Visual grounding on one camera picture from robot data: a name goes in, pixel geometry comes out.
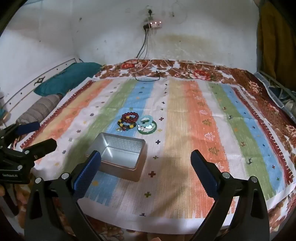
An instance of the white wall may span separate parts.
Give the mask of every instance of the white wall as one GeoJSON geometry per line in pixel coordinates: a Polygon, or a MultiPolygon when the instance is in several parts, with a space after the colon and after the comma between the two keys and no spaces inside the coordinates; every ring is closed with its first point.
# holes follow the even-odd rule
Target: white wall
{"type": "Polygon", "coordinates": [[[65,57],[100,64],[134,58],[144,40],[148,5],[163,27],[153,38],[150,33],[147,58],[256,71],[253,0],[178,1],[181,7],[176,0],[43,0],[23,6],[0,37],[1,104],[35,73],[65,57]]]}
{"type": "Polygon", "coordinates": [[[0,92],[4,102],[34,73],[74,54],[71,6],[71,0],[44,0],[21,7],[13,16],[0,37],[0,92]]]}
{"type": "Polygon", "coordinates": [[[148,58],[209,61],[256,72],[258,8],[252,0],[179,0],[185,11],[174,2],[73,0],[74,48],[83,61],[115,64],[134,58],[150,5],[163,27],[155,31],[155,42],[149,38],[148,58]]]}

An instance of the metal screw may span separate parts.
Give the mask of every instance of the metal screw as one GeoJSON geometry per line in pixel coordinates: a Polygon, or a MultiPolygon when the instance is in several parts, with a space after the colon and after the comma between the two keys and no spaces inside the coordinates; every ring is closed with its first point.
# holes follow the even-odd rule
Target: metal screw
{"type": "Polygon", "coordinates": [[[40,177],[38,177],[38,178],[35,179],[35,183],[39,183],[41,181],[42,181],[42,178],[40,178],[40,177]]]}
{"type": "Polygon", "coordinates": [[[254,183],[256,183],[258,181],[258,179],[253,176],[253,177],[251,177],[251,181],[254,182],[254,183]]]}
{"type": "Polygon", "coordinates": [[[228,172],[223,172],[223,173],[222,173],[222,176],[223,176],[224,178],[230,178],[230,174],[229,174],[228,172]]]}
{"type": "Polygon", "coordinates": [[[69,173],[65,172],[62,174],[62,179],[67,179],[69,177],[69,173]]]}

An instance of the open tin box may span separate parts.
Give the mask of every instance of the open tin box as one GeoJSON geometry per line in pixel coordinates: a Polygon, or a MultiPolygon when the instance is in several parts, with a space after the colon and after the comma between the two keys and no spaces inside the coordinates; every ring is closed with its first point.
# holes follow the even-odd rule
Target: open tin box
{"type": "Polygon", "coordinates": [[[138,182],[147,157],[145,140],[101,132],[86,152],[101,154],[100,171],[138,182]]]}

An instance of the wall stain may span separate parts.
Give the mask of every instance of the wall stain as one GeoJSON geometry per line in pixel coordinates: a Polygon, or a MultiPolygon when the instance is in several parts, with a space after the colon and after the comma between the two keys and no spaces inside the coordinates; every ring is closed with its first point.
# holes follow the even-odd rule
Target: wall stain
{"type": "Polygon", "coordinates": [[[214,63],[220,62],[223,58],[223,54],[217,49],[212,39],[187,34],[155,35],[155,39],[155,50],[158,52],[155,55],[161,54],[163,58],[214,63]]]}

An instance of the floral bedspread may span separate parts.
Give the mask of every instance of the floral bedspread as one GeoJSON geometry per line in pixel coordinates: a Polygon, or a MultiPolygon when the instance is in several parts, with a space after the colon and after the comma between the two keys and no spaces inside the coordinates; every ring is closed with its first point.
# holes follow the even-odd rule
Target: floral bedspread
{"type": "MultiPolygon", "coordinates": [[[[108,77],[140,77],[152,76],[157,80],[159,77],[177,77],[186,79],[201,79],[217,83],[229,83],[243,87],[245,96],[261,112],[261,114],[271,124],[280,142],[285,150],[288,151],[291,161],[296,164],[296,128],[285,113],[279,109],[270,99],[263,84],[251,73],[231,69],[224,66],[216,66],[210,63],[192,63],[186,61],[164,61],[164,60],[129,60],[118,65],[108,65],[95,75],[97,79],[106,79],[108,77]]],[[[15,185],[17,192],[18,206],[20,213],[15,218],[20,227],[24,227],[24,216],[26,204],[29,197],[29,186],[15,185]]],[[[294,210],[296,206],[296,190],[292,191],[287,197],[281,200],[275,207],[269,210],[270,231],[276,231],[285,219],[285,217],[294,210]]],[[[66,230],[71,233],[71,228],[67,225],[62,211],[59,215],[63,221],[66,230]]],[[[160,237],[164,240],[188,240],[190,235],[165,235],[152,234],[146,232],[121,229],[119,227],[103,223],[97,219],[88,216],[89,221],[98,233],[105,240],[150,240],[154,237],[160,237]]]]}

